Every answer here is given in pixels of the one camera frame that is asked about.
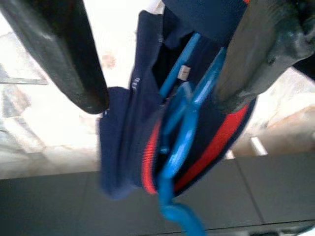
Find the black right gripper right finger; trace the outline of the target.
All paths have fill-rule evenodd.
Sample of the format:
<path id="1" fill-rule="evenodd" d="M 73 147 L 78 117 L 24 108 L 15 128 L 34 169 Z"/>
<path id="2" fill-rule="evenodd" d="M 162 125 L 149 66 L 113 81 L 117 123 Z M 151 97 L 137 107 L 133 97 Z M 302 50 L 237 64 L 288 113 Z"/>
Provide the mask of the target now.
<path id="1" fill-rule="evenodd" d="M 315 54 L 315 0 L 250 0 L 227 48 L 215 102 L 241 110 L 289 67 Z"/>

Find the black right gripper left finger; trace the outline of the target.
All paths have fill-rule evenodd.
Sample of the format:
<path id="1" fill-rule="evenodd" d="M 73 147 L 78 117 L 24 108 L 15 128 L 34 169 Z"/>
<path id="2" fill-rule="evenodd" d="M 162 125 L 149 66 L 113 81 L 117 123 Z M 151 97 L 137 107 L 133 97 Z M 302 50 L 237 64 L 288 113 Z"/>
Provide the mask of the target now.
<path id="1" fill-rule="evenodd" d="M 0 0 L 22 45 L 78 108 L 100 114 L 109 92 L 83 0 Z"/>

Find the navy shirt with red stripes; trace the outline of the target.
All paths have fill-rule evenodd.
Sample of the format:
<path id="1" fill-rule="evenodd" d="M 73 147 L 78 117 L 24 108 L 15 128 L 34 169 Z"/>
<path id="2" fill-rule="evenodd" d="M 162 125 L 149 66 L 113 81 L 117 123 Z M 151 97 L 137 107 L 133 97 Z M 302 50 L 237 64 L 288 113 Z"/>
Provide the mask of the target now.
<path id="1" fill-rule="evenodd" d="M 227 46 L 250 0 L 162 0 L 163 13 L 139 13 L 136 54 L 129 89 L 109 88 L 110 106 L 99 120 L 101 186 L 112 199 L 135 188 L 157 193 L 167 155 L 159 154 L 168 103 L 159 94 L 167 74 L 194 32 L 202 37 L 188 60 L 188 80 L 196 85 L 221 47 Z M 199 181 L 245 129 L 256 99 L 224 114 L 210 93 L 202 105 L 195 139 L 174 177 L 175 196 Z"/>

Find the blue plastic hanger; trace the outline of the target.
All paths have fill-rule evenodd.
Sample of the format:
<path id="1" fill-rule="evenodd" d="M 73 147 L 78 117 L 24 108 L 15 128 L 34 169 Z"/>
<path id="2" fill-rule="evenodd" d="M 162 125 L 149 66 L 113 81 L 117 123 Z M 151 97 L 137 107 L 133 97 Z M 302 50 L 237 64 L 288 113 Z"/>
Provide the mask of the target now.
<path id="1" fill-rule="evenodd" d="M 187 236 L 206 234 L 201 221 L 188 206 L 173 202 L 173 177 L 188 156 L 196 133 L 199 110 L 220 76 L 225 56 L 226 48 L 221 48 L 195 88 L 189 82 L 180 85 L 161 128 L 160 152 L 168 154 L 168 159 L 158 176 L 159 207 L 164 218 L 178 223 Z"/>

